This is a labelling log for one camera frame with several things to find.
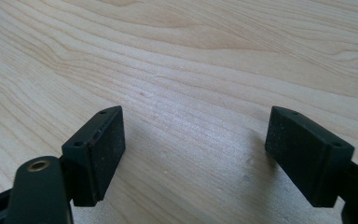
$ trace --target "black clamp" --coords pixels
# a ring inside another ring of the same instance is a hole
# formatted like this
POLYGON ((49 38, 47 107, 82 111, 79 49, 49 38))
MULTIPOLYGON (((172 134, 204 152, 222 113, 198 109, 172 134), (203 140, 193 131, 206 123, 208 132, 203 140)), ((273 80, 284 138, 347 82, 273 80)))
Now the black clamp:
POLYGON ((121 106, 92 117, 62 146, 62 156, 24 163, 0 193, 0 223, 73 223, 71 206, 101 201, 125 150, 121 106))
POLYGON ((358 165, 354 147, 304 115, 273 106, 266 151, 314 207, 346 203, 343 223, 358 223, 358 165))

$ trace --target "wooden table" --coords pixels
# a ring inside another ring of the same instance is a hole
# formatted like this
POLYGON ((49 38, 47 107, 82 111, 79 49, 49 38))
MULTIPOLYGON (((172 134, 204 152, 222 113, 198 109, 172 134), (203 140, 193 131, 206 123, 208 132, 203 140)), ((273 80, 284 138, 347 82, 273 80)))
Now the wooden table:
POLYGON ((0 1, 0 192, 113 105, 127 150, 76 223, 340 223, 264 143, 280 105, 358 162, 358 1, 0 1))

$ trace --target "black rectangular block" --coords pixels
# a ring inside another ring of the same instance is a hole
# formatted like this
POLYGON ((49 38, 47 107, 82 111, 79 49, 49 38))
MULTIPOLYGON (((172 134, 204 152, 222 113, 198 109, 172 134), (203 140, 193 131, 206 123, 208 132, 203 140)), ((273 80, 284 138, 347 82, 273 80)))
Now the black rectangular block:
POLYGON ((273 106, 265 147, 312 206, 334 206, 353 146, 302 114, 273 106))
POLYGON ((76 206, 94 206, 103 199, 124 150, 121 106, 98 112, 62 145, 65 166, 75 174, 76 206))

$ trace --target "screw hole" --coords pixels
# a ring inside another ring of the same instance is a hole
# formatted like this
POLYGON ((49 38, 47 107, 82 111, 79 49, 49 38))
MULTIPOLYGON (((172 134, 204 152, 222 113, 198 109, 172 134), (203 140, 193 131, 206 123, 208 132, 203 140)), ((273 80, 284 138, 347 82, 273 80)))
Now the screw hole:
POLYGON ((333 147, 342 147, 340 143, 333 143, 333 147))
POLYGON ((83 144, 84 144, 84 142, 75 142, 74 146, 75 147, 81 147, 81 146, 83 146, 83 144))
POLYGON ((49 161, 36 161, 28 166, 29 172, 37 172, 45 169, 50 165, 49 161))

